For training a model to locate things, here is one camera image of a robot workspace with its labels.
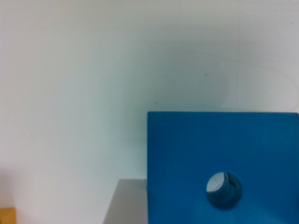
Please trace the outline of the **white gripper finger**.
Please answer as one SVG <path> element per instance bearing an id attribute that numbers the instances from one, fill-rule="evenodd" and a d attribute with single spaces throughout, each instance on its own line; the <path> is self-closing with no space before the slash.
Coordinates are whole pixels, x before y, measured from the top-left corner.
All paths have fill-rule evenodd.
<path id="1" fill-rule="evenodd" d="M 146 179 L 120 179 L 103 224 L 149 224 Z"/>

